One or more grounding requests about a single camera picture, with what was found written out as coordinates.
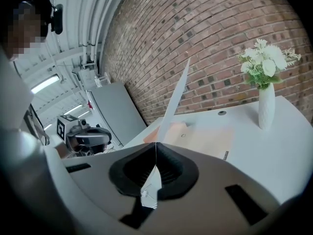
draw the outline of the fluorescent light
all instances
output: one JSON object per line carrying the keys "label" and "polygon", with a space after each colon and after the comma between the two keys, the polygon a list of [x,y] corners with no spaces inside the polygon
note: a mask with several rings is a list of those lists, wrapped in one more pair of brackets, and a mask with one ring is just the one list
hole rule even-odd
{"label": "fluorescent light", "polygon": [[33,94],[36,94],[37,92],[41,91],[42,89],[44,89],[45,87],[55,83],[56,81],[59,81],[59,76],[58,75],[53,75],[52,77],[44,80],[43,82],[41,82],[39,85],[35,86],[33,89],[31,89]]}
{"label": "fluorescent light", "polygon": [[87,114],[89,111],[82,113],[80,116],[78,116],[78,118],[82,117],[83,115]]}
{"label": "fluorescent light", "polygon": [[68,112],[65,112],[63,115],[67,115],[67,114],[71,113],[72,111],[77,110],[79,107],[82,107],[82,105],[80,104],[80,105],[76,106],[75,108],[69,110]]}
{"label": "fluorescent light", "polygon": [[46,129],[48,129],[51,125],[52,125],[52,124],[50,124],[50,125],[48,125],[47,127],[45,127],[45,128],[44,128],[44,131],[45,131]]}

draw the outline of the white vase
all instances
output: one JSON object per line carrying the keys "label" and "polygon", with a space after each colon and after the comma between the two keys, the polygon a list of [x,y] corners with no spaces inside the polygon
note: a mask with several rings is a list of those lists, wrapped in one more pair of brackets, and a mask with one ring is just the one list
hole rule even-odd
{"label": "white vase", "polygon": [[275,115],[275,90],[272,83],[265,90],[259,90],[259,126],[268,130]]}

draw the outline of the brick wall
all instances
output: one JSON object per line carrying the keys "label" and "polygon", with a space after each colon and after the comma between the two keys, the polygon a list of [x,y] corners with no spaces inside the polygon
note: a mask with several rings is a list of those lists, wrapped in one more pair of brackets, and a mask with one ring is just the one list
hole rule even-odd
{"label": "brick wall", "polygon": [[124,82],[147,124],[164,115],[189,57],[177,113],[245,104],[259,93],[243,83],[236,55],[256,38],[302,55],[280,74],[284,82],[275,90],[311,121],[312,47],[286,0],[123,0],[108,32],[102,72]]}

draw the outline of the white table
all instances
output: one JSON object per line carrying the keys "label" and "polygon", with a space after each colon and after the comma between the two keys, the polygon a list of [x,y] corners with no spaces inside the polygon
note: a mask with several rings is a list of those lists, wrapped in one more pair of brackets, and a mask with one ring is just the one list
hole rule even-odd
{"label": "white table", "polygon": [[[219,116],[219,111],[226,115]],[[143,143],[161,123],[162,117],[142,131],[124,148]],[[227,161],[269,190],[279,203],[301,193],[313,169],[313,128],[284,97],[276,98],[271,128],[258,126],[258,102],[207,112],[174,116],[172,122],[193,128],[234,129]]]}

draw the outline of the small hole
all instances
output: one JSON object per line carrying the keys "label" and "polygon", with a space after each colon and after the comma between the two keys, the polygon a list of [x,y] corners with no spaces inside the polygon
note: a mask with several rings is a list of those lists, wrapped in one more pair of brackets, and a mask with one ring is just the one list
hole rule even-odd
{"label": "small hole", "polygon": [[219,114],[220,116],[223,116],[223,115],[226,114],[226,111],[220,111],[218,114]]}

